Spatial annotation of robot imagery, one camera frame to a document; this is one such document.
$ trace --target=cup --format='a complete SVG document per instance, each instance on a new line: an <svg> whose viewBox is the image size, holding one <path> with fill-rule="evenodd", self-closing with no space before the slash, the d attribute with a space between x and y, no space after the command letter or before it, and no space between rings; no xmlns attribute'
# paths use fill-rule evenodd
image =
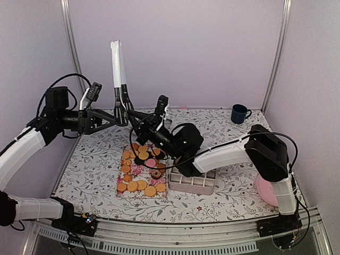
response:
<svg viewBox="0 0 340 255"><path fill-rule="evenodd" d="M251 115L251 110L248 110L244 105L233 105L232 122L242 124Z"/></svg>

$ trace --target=pink wall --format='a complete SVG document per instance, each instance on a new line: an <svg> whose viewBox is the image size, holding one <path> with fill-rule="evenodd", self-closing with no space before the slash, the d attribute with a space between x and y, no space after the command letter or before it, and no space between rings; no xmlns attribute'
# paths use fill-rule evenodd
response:
<svg viewBox="0 0 340 255"><path fill-rule="evenodd" d="M35 116L47 87L73 72L59 1L0 2L0 150ZM61 83L79 94L74 80ZM8 193L49 197L71 141L58 138L33 156ZM20 254L26 233L0 227L0 254Z"/></svg>
<svg viewBox="0 0 340 255"><path fill-rule="evenodd" d="M291 135L295 173L317 205L334 254L340 254L340 5L293 1L287 40L267 118Z"/></svg>
<svg viewBox="0 0 340 255"><path fill-rule="evenodd" d="M172 106L261 107L283 1L69 2L82 71L104 86L97 107L113 107L115 39L135 106L165 94Z"/></svg>

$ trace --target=orange cookie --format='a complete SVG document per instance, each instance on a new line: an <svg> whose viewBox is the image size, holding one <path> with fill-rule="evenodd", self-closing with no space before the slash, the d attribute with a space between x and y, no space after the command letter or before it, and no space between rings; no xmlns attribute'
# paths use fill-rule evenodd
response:
<svg viewBox="0 0 340 255"><path fill-rule="evenodd" d="M147 197L152 198L157 194L156 188L154 186L148 186L145 190L144 193Z"/></svg>
<svg viewBox="0 0 340 255"><path fill-rule="evenodd" d="M148 147L146 147L146 146L140 146L140 147L138 148L138 151L139 151L139 152L147 152L147 151L148 151Z"/></svg>
<svg viewBox="0 0 340 255"><path fill-rule="evenodd" d="M136 144L135 142L132 144L132 147L133 147L133 149L134 150L138 150L138 148L139 148L139 145L138 144Z"/></svg>
<svg viewBox="0 0 340 255"><path fill-rule="evenodd" d="M128 151L123 152L123 158L124 159L129 159L130 158L130 153Z"/></svg>
<svg viewBox="0 0 340 255"><path fill-rule="evenodd" d="M124 166L131 166L131 164L132 164L132 161L130 159L127 159L123 162Z"/></svg>
<svg viewBox="0 0 340 255"><path fill-rule="evenodd" d="M165 171L166 171L166 169L164 169L164 168L166 168L166 165L165 165L165 164L163 164L163 163L158 163L158 164L156 165L156 167L161 171L162 174L165 173Z"/></svg>
<svg viewBox="0 0 340 255"><path fill-rule="evenodd" d="M130 166L122 166L122 172L127 174L131 170Z"/></svg>
<svg viewBox="0 0 340 255"><path fill-rule="evenodd" d="M156 186L156 191L157 192L164 192L164 191L166 191L166 185L165 184L158 184Z"/></svg>
<svg viewBox="0 0 340 255"><path fill-rule="evenodd" d="M127 190L130 191L130 192L135 192L138 188L138 183L137 182L130 182L128 185L127 185Z"/></svg>
<svg viewBox="0 0 340 255"><path fill-rule="evenodd" d="M148 183L144 180L137 181L138 184L138 190L145 190L145 188L148 186Z"/></svg>
<svg viewBox="0 0 340 255"><path fill-rule="evenodd" d="M146 151L145 152L141 152L141 153L139 153L138 157L141 160L147 160L149 158L149 154Z"/></svg>
<svg viewBox="0 0 340 255"><path fill-rule="evenodd" d="M126 184L125 183L120 183L117 185L117 191L119 192L124 192L126 190Z"/></svg>
<svg viewBox="0 0 340 255"><path fill-rule="evenodd" d="M130 157L131 158L136 158L136 156L134 155L133 151L130 153Z"/></svg>
<svg viewBox="0 0 340 255"><path fill-rule="evenodd" d="M124 174L124 182L132 182L132 175L131 174Z"/></svg>
<svg viewBox="0 0 340 255"><path fill-rule="evenodd" d="M155 149L151 150L151 154L152 154L154 157L156 157L156 156L158 156L158 155L160 154L160 150L157 149L157 148L155 148Z"/></svg>

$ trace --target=table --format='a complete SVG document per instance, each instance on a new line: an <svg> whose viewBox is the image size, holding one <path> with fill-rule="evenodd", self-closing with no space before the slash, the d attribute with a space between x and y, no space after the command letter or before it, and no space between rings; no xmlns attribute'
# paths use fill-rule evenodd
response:
<svg viewBox="0 0 340 255"><path fill-rule="evenodd" d="M238 138L254 124L269 129L262 112L241 125L230 120L231 110L172 109L172 127L184 122L197 126L204 137L202 148ZM278 214L257 193L257 170L253 164L237 164L217 170L214 194L210 196L169 190L166 199L124 199L116 197L122 148L129 143L130 126L114 126L84 135L65 169L55 196L74 204L78 213L134 222L206 223L251 219ZM298 197L302 200L300 190Z"/></svg>

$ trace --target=mug handle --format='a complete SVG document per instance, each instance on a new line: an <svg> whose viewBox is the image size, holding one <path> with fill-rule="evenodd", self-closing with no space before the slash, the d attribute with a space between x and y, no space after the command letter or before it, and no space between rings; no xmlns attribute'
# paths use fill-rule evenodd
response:
<svg viewBox="0 0 340 255"><path fill-rule="evenodd" d="M245 120L250 117L251 115L251 110L248 110L247 112L250 112L248 116L245 117Z"/></svg>

